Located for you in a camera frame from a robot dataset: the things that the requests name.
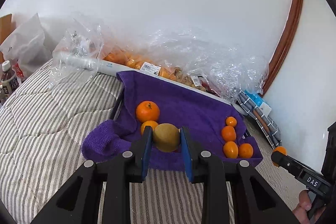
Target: plastic bottle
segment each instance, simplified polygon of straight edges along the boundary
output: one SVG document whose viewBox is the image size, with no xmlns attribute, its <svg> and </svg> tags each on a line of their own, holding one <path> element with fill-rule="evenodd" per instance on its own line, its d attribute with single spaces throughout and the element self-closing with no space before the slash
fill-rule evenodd
<svg viewBox="0 0 336 224">
<path fill-rule="evenodd" d="M 2 71 L 2 87 L 4 90 L 4 94 L 8 98 L 19 87 L 19 83 L 17 82 L 16 74 L 12 70 L 9 61 L 5 61 L 2 63 Z"/>
</svg>

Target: gray striped fabric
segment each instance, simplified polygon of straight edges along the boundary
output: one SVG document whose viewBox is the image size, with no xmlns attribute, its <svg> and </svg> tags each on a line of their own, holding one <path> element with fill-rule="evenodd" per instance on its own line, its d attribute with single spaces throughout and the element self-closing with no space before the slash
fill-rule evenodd
<svg viewBox="0 0 336 224">
<path fill-rule="evenodd" d="M 116 78 L 97 75 L 83 88 L 75 89 L 73 83 L 80 75 L 72 75 L 51 92 L 50 65 L 51 61 L 29 77 L 0 110 L 0 198 L 17 223 L 29 224 L 84 162 L 82 142 L 108 119 L 123 88 Z M 271 164 L 272 151 L 265 150 L 269 148 L 264 148 L 266 142 L 262 138 L 257 141 L 269 161 L 264 160 L 258 171 L 293 208 L 301 188 L 288 173 Z M 233 216 L 229 185 L 227 188 Z M 149 169 L 143 184 L 130 185 L 131 220 L 141 224 L 201 223 L 202 200 L 202 184 L 190 184 L 184 173 Z"/>
<path fill-rule="evenodd" d="M 83 163 L 80 146 L 107 120 L 123 85 L 97 75 L 74 89 L 77 75 L 48 90 L 51 61 L 0 110 L 0 197 L 17 223 L 30 223 Z"/>
</svg>

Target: wooden trim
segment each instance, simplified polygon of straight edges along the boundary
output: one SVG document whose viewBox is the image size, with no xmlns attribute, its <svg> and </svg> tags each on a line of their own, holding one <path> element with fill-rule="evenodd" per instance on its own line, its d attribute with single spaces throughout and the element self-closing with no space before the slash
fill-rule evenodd
<svg viewBox="0 0 336 224">
<path fill-rule="evenodd" d="M 292 5 L 289 10 L 288 19 L 279 40 L 278 46 L 274 52 L 272 60 L 269 63 L 268 78 L 263 87 L 263 94 L 267 92 L 278 74 L 282 63 L 284 62 L 289 48 L 293 42 L 297 26 L 299 24 L 302 11 L 303 0 L 292 0 Z"/>
</svg>

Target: purple towel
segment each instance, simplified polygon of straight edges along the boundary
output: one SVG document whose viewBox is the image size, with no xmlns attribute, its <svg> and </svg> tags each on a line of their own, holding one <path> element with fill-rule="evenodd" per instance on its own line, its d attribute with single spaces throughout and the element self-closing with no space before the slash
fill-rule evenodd
<svg viewBox="0 0 336 224">
<path fill-rule="evenodd" d="M 137 105 L 142 101 L 153 101 L 160 108 L 158 123 L 171 123 L 177 128 L 188 127 L 191 137 L 199 141 L 204 149 L 230 162 L 238 162 L 239 159 L 225 157 L 221 129 L 228 116 L 235 117 L 238 122 L 235 128 L 236 142 L 238 145 L 248 142 L 253 146 L 253 157 L 248 159 L 253 166 L 262 161 L 263 157 L 254 138 L 242 138 L 246 126 L 233 106 L 137 71 L 120 72 L 117 78 L 125 85 L 124 104 L 115 121 L 103 122 L 86 137 L 82 145 L 86 159 L 102 162 L 128 150 L 131 142 L 141 137 L 141 124 L 135 118 Z M 153 146 L 150 167 L 183 171 L 182 154 L 163 153 Z"/>
</svg>

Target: clear plastic wrap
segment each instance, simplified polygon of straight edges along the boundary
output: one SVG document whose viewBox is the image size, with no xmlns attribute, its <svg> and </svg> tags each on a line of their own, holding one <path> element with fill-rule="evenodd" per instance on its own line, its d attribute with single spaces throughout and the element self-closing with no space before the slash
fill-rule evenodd
<svg viewBox="0 0 336 224">
<path fill-rule="evenodd" d="M 84 84 L 97 73 L 100 60 L 104 59 L 138 70 L 153 65 L 157 68 L 154 74 L 231 102 L 238 98 L 241 90 L 263 93 L 268 74 L 265 58 L 251 56 L 238 46 L 230 48 L 208 42 L 199 31 L 200 34 L 195 35 L 190 30 L 159 30 L 146 38 L 127 40 L 113 37 L 99 24 L 83 24 L 78 20 L 75 23 L 53 52 L 51 85 L 74 73 L 75 84 Z M 64 57 L 63 61 L 58 58 L 59 52 L 64 51 L 91 61 L 86 66 L 69 66 L 70 62 L 63 62 Z"/>
<path fill-rule="evenodd" d="M 108 27 L 79 14 L 52 53 L 49 88 L 81 87 L 97 74 L 100 60 L 113 47 L 113 36 Z M 85 66 L 72 62 L 73 57 L 85 60 Z"/>
<path fill-rule="evenodd" d="M 159 31 L 149 42 L 149 52 L 157 63 L 181 68 L 182 79 L 198 76 L 205 80 L 202 86 L 207 92 L 215 92 L 231 102 L 238 98 L 241 90 L 263 93 L 268 75 L 268 61 L 263 56 L 251 56 L 238 46 L 229 48 L 198 37 L 190 30 Z"/>
</svg>

